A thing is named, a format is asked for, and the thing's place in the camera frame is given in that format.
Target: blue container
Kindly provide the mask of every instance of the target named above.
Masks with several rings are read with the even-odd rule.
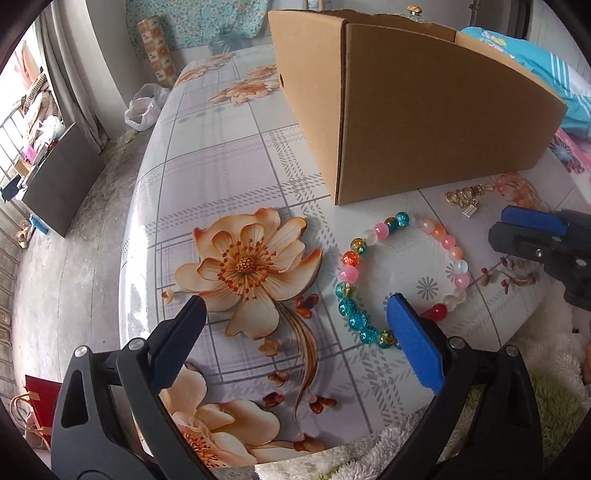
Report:
[[[37,218],[34,215],[31,215],[29,218],[29,221],[31,222],[31,225],[33,227],[35,227],[37,230],[39,230],[43,235],[47,235],[49,228],[47,228],[45,225],[43,225],[43,223],[39,220],[39,218]]]

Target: plastic bag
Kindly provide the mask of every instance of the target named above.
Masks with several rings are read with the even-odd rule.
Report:
[[[134,95],[132,101],[139,100],[140,98],[153,98],[154,100],[156,100],[158,106],[160,108],[163,108],[169,95],[169,89],[163,88],[160,85],[157,85],[156,83],[147,83],[139,89],[139,92]]]
[[[209,54],[219,55],[220,53],[241,50],[247,46],[249,45],[245,44],[239,34],[221,29],[220,33],[209,42]]]
[[[44,145],[50,144],[55,138],[59,138],[66,131],[66,127],[58,117],[50,115],[41,122],[39,130],[41,131],[41,145]]]
[[[158,103],[153,98],[143,97],[131,100],[129,110],[125,111],[125,124],[138,132],[143,132],[156,123],[160,111]]]

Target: orange flower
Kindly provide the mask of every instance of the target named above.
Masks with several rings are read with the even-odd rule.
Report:
[[[182,265],[175,279],[182,290],[199,293],[210,312],[235,309],[228,336],[270,335],[279,323],[276,303],[299,295],[318,273],[322,250],[303,258],[306,221],[296,217],[280,225],[279,212],[262,208],[193,231],[202,261]]]
[[[257,67],[251,70],[246,75],[251,79],[266,79],[267,77],[277,73],[277,65],[267,65],[265,67]]]
[[[228,53],[220,53],[219,55],[214,55],[212,57],[207,58],[207,62],[216,63],[219,61],[229,60],[234,56],[233,52]]]
[[[246,79],[220,90],[209,101],[220,103],[230,99],[234,105],[238,106],[243,105],[247,100],[262,98],[276,88],[279,88],[279,80],[273,78],[266,80]]]
[[[181,83],[188,82],[189,80],[197,79],[202,75],[205,75],[207,68],[204,66],[195,67],[187,72],[183,73],[177,80],[174,86],[180,85]]]
[[[202,374],[183,366],[173,386],[160,392],[160,400],[207,467],[254,465],[302,455],[292,442],[273,441],[280,428],[273,413],[243,399],[201,404],[206,393]]]

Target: white plastic bag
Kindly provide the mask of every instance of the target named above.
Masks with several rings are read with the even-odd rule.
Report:
[[[125,123],[138,132],[143,132],[156,123],[160,111],[158,103],[153,98],[131,100],[129,110],[125,111]]]
[[[160,108],[163,108],[169,95],[169,89],[162,88],[160,85],[157,85],[156,83],[147,83],[139,89],[139,92],[134,95],[132,100],[138,100],[140,98],[153,98],[154,100],[156,100],[158,106]]]
[[[59,138],[66,131],[66,127],[61,123],[61,120],[53,115],[40,122],[38,129],[41,131],[41,145],[50,144],[53,139]]]

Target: gold charm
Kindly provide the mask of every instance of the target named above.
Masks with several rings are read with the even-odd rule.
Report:
[[[475,197],[485,194],[486,192],[493,192],[495,186],[489,183],[481,183],[472,187],[465,187],[455,192],[447,192],[445,199],[450,205],[458,205],[462,209],[462,213],[470,218],[478,210],[478,201]]]
[[[470,218],[478,210],[478,200],[472,200],[472,203],[462,210],[462,213]]]

